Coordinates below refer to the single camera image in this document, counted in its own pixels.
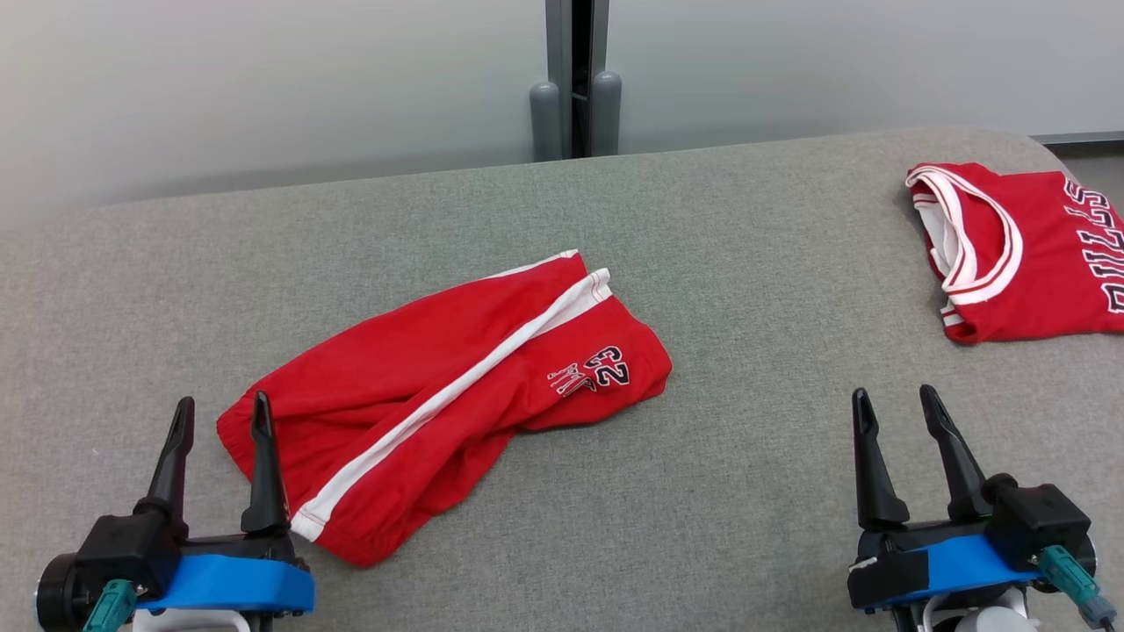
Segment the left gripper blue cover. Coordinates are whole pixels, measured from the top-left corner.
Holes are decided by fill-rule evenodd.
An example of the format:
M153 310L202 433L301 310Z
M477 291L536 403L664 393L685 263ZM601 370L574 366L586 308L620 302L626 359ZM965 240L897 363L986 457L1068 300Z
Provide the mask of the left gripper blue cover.
M250 507L241 514L245 535L185 541L171 585L160 599L140 597L138 610L225 610L243 613L310 613L314 579L297 556L277 428L266 392L254 396L250 415L254 443ZM185 457L194 444L194 399L176 403L165 442L134 514L156 512L170 529L185 529Z

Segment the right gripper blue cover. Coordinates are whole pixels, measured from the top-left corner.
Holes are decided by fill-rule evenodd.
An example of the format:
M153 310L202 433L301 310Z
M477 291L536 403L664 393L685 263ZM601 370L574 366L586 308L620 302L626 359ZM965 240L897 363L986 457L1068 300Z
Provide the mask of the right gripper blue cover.
M906 524L910 509L896 495L879 446L879 424L868 392L852 392L856 517L862 533L847 568L847 599L864 612L921 612L932 599L980 607L1008 588L1042 578L1035 565L1008 565L984 535L992 504L984 499L984 471L939 391L919 387L925 424L939 443L951 521Z

